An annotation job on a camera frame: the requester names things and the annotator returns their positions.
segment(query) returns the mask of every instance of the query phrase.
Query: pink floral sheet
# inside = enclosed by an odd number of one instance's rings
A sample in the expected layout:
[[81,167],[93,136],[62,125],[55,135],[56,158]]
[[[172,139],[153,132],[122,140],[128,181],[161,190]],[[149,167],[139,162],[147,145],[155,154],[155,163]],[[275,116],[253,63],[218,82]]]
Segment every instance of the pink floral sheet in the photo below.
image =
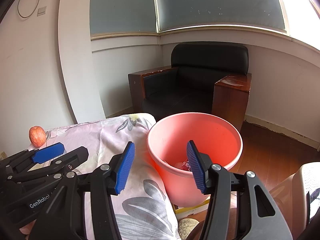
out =
[[[59,127],[46,132],[47,142],[42,146],[61,142],[65,153],[80,146],[86,147],[88,160],[74,170],[77,174],[84,174],[109,163],[113,155],[123,152],[128,141],[135,143],[135,158],[125,189],[118,196],[112,196],[123,239],[180,239],[177,219],[147,149],[147,134],[155,123],[150,114],[129,114]],[[85,195],[85,220],[87,238],[94,239],[90,193]]]

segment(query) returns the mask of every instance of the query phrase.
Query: plastic bucket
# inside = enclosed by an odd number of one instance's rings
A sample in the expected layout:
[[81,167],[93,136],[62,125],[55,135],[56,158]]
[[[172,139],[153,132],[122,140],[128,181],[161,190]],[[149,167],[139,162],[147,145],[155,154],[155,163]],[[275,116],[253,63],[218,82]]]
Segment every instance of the plastic bucket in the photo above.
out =
[[157,122],[148,134],[149,153],[170,201],[180,207],[194,207],[207,198],[197,189],[191,171],[174,167],[187,159],[189,140],[195,142],[199,152],[208,154],[213,163],[227,170],[236,164],[242,152],[242,139],[237,129],[217,116],[181,113]]

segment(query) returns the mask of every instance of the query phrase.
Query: electrical cable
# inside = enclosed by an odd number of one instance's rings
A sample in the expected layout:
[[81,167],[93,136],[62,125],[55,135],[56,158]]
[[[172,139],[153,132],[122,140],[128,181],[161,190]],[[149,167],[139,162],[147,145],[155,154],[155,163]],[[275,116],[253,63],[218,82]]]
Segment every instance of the electrical cable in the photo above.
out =
[[29,18],[29,17],[35,12],[36,8],[38,7],[39,1],[40,1],[40,0],[38,0],[37,5],[36,5],[35,9],[32,11],[32,13],[31,13],[30,15],[28,15],[28,16],[25,17],[25,16],[22,16],[22,15],[20,14],[20,12],[19,12],[19,3],[20,3],[20,0],[19,0],[19,1],[18,1],[18,5],[17,5],[17,11],[18,11],[19,16],[20,16],[21,18],[24,18],[24,19]]

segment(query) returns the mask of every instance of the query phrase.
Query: black leather armchair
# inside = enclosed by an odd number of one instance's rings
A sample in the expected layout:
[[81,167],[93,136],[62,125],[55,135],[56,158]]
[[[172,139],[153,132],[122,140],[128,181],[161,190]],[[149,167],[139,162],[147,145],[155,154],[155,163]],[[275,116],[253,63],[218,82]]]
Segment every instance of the black leather armchair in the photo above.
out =
[[176,113],[208,113],[241,128],[251,84],[248,49],[242,45],[180,43],[172,51],[171,66],[128,78],[135,112],[150,113],[157,121]]

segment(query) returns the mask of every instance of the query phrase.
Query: wooden armrest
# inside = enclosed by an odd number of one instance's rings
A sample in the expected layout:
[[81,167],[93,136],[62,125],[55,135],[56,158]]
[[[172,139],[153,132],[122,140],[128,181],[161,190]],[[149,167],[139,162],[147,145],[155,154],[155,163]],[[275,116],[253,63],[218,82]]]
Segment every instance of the wooden armrest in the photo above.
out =
[[138,76],[145,77],[145,76],[157,74],[157,73],[162,72],[162,71],[168,71],[168,70],[171,70],[171,69],[172,69],[171,66],[157,67],[157,68],[138,71],[138,72],[135,72],[135,73],[131,73],[129,75],[138,75]]
[[227,120],[238,131],[244,120],[251,86],[251,74],[230,74],[217,81],[213,90],[212,114]]
[[251,86],[251,73],[248,73],[247,75],[230,74],[217,81],[214,85],[215,88],[219,86],[228,87],[249,94]]
[[158,67],[128,74],[129,87],[135,113],[142,113],[142,102],[146,98],[146,91],[144,89],[143,77],[157,74],[164,71],[174,70],[171,66]]

